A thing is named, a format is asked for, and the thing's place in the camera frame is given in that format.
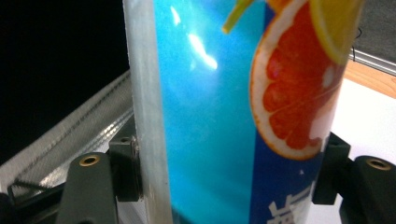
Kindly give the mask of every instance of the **wooden edge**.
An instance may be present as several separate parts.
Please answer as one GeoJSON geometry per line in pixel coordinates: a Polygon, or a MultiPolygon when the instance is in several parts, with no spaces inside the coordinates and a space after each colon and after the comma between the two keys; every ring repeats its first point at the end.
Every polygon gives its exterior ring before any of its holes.
{"type": "Polygon", "coordinates": [[[396,77],[393,75],[349,60],[344,77],[396,99],[396,77]]]}

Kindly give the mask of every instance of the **black mounting bracket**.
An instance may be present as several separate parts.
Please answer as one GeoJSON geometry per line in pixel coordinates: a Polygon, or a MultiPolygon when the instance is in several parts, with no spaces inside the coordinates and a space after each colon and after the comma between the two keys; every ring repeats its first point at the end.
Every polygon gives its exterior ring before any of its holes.
{"type": "Polygon", "coordinates": [[[339,193],[343,224],[396,223],[396,166],[369,156],[352,161],[349,149],[349,144],[331,134],[312,202],[334,204],[339,193]]]}
{"type": "Polygon", "coordinates": [[[72,161],[56,223],[118,223],[116,197],[119,202],[142,197],[134,118],[110,140],[107,154],[88,153],[72,161]]]}

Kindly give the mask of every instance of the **yellow fruit slice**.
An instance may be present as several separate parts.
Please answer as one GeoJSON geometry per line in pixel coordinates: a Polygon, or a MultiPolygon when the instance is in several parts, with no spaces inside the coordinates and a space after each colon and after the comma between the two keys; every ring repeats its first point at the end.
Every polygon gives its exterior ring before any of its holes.
{"type": "Polygon", "coordinates": [[[235,24],[238,22],[239,18],[244,14],[245,10],[253,3],[254,0],[237,0],[235,6],[233,7],[233,11],[227,18],[227,21],[224,22],[223,27],[221,28],[224,34],[229,34],[235,24]]]}
{"type": "Polygon", "coordinates": [[[356,36],[363,0],[309,0],[319,42],[328,56],[345,64],[356,36]]]}

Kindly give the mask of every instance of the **black background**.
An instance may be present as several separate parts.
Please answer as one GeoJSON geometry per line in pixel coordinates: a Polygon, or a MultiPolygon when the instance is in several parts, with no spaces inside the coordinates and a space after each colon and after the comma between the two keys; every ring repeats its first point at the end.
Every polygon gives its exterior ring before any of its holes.
{"type": "Polygon", "coordinates": [[[121,0],[0,1],[0,163],[128,69],[121,0]]]}

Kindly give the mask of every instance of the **grapefruit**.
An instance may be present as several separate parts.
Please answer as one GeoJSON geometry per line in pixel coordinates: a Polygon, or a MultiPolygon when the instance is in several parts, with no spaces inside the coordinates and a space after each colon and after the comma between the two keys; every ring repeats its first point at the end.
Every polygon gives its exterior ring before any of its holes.
{"type": "Polygon", "coordinates": [[[306,0],[293,0],[277,8],[250,74],[258,132],[275,153],[298,161],[313,158],[322,149],[345,69],[323,48],[312,22],[320,13],[312,16],[317,8],[311,7],[306,0]]]}

